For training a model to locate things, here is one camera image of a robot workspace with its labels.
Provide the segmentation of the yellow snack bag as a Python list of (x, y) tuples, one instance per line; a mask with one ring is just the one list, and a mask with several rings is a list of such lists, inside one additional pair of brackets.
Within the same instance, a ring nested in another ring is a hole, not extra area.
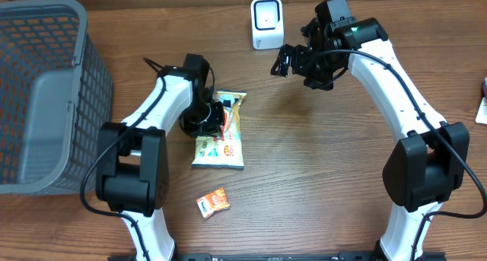
[(216, 92), (216, 98), (222, 102), (224, 124), (218, 136), (199, 136), (196, 138), (193, 167), (244, 168), (244, 157), (240, 131), (240, 106), (246, 92)]

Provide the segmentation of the small orange snack packet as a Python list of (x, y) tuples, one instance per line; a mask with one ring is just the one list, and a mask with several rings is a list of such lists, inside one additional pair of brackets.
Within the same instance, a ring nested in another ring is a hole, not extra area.
[(198, 198), (196, 204), (205, 219), (212, 217), (216, 212), (228, 210), (231, 207), (223, 187)]

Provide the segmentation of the red purple Carefree pad pack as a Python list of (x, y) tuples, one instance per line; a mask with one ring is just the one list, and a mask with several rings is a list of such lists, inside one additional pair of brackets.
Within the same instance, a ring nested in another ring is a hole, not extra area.
[(487, 77), (484, 77), (482, 81), (482, 92), (485, 97), (487, 97)]

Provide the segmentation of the white tube with gold cap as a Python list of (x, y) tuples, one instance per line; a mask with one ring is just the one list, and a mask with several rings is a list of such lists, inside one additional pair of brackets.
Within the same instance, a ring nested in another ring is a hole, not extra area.
[(487, 124), (487, 97), (482, 98), (475, 121), (479, 124)]

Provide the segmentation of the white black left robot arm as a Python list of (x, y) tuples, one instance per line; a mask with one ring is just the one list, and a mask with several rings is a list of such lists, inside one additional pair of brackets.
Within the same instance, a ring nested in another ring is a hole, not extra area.
[(88, 211), (123, 220), (135, 244), (132, 260), (178, 260), (163, 212), (167, 136), (174, 124), (191, 138), (220, 135), (224, 111), (213, 97), (215, 87), (206, 84), (215, 75), (203, 56), (187, 54), (180, 67), (145, 62), (156, 72), (156, 85), (122, 122), (100, 127), (97, 158), (79, 196)]

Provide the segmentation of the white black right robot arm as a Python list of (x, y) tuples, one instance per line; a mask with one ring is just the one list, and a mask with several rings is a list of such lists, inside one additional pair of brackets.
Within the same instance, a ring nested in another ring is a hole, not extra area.
[(311, 89), (330, 91), (349, 72), (367, 90), (395, 142), (382, 179), (393, 206), (373, 260), (443, 260), (422, 244), (442, 205), (472, 177), (469, 132), (449, 123), (422, 96), (400, 65), (389, 36), (375, 18), (360, 21), (346, 0), (324, 0), (303, 27), (306, 45), (285, 44), (271, 73), (300, 75)]

